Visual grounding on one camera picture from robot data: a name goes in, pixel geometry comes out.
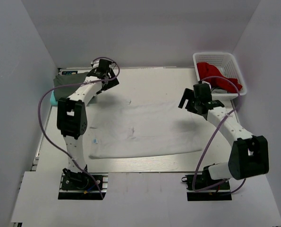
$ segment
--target teal object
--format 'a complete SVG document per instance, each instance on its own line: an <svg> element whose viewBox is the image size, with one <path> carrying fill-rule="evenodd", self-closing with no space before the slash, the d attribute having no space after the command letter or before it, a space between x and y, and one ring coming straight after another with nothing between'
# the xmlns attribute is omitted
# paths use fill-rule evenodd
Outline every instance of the teal object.
<svg viewBox="0 0 281 227"><path fill-rule="evenodd" d="M50 103L52 106L57 105L57 101L55 100L55 96L54 96L54 91L52 91L52 93L51 93Z"/></svg>

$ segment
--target red cloth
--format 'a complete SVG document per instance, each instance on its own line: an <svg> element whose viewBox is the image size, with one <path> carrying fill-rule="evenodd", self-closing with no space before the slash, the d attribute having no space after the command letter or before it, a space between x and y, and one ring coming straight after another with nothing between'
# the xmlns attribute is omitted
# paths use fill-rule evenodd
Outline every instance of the red cloth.
<svg viewBox="0 0 281 227"><path fill-rule="evenodd" d="M200 79L204 79L206 77L211 77L211 76L218 76L218 77L226 78L220 73L220 71L217 69L216 66L210 65L209 63L206 63L206 62L197 63L197 69L199 72ZM238 88L239 91L242 89L242 85L238 84L237 79L233 79L233 78L226 78L226 79L228 79L234 85L236 85L236 87ZM207 79L205 81L209 82L212 87L220 87L228 92L236 93L236 89L229 82L227 82L223 79L212 78L212 79Z"/></svg>

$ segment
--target basket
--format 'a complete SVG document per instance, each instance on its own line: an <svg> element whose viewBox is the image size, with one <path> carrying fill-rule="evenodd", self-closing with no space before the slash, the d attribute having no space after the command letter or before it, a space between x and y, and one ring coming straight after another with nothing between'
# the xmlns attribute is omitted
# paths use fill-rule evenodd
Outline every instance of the basket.
<svg viewBox="0 0 281 227"><path fill-rule="evenodd" d="M247 93L247 88L240 72L240 69L237 65L236 59L234 55L231 53L225 52L200 52L194 53L193 55L195 70L198 81L200 80L197 63L198 62L207 62L211 65L216 66L221 74L226 78L236 78L238 83L242 85L242 89L240 90L240 95L244 96ZM227 93L227 94L215 94L212 93L213 100L232 100L238 97L237 93Z"/></svg>

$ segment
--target dark gray cloth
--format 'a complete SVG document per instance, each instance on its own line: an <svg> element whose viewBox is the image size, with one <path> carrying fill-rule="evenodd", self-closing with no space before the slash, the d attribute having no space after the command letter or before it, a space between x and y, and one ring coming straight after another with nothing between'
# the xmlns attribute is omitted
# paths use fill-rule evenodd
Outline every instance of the dark gray cloth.
<svg viewBox="0 0 281 227"><path fill-rule="evenodd" d="M54 86L67 85L67 84L77 84L83 83L88 72L77 73L72 75L57 75L53 80ZM58 101L60 98L67 98L72 95L79 87L62 87L54 90L55 100Z"/></svg>

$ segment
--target white cloth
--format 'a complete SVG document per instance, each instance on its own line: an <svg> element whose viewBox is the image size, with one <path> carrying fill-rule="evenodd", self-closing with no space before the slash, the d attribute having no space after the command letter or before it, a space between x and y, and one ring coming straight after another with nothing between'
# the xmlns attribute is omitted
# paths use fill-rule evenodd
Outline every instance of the white cloth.
<svg viewBox="0 0 281 227"><path fill-rule="evenodd" d="M98 102L88 109L90 158L150 157L201 150L192 113L167 102Z"/></svg>

